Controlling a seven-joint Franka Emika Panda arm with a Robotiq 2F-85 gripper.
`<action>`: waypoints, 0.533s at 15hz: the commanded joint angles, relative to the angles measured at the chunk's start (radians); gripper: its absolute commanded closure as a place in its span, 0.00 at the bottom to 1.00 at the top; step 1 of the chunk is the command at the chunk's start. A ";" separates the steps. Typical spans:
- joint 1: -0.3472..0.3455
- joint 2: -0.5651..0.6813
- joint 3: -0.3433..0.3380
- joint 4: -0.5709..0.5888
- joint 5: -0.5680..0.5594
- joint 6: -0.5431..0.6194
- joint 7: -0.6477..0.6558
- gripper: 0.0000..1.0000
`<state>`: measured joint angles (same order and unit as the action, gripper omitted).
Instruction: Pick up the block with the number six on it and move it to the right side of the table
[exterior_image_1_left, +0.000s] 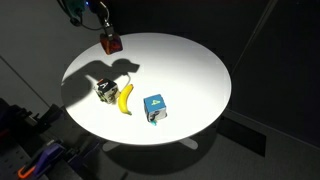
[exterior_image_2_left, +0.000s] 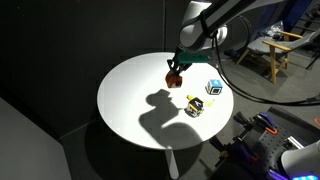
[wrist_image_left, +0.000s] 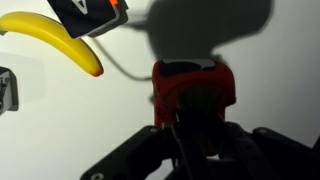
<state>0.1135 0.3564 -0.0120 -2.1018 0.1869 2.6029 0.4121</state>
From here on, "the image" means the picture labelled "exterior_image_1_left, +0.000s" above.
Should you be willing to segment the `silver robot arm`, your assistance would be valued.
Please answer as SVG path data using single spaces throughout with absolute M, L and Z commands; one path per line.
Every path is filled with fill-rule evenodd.
M 116 36 L 114 27 L 110 23 L 109 0 L 57 0 L 57 2 L 72 25 L 90 29 L 83 23 L 83 13 L 86 8 L 89 8 L 93 14 L 97 15 L 100 23 L 100 26 L 93 28 L 93 31 L 103 30 L 108 39 Z

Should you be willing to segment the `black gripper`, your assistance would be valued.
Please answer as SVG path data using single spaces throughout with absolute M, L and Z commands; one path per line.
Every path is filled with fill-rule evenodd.
M 92 13 L 96 14 L 100 24 L 103 26 L 102 32 L 100 33 L 101 37 L 108 37 L 107 30 L 105 27 L 111 25 L 110 19 L 110 11 L 108 8 L 107 0 L 90 0 L 89 9 Z M 113 26 L 108 27 L 109 34 L 115 34 L 115 30 Z

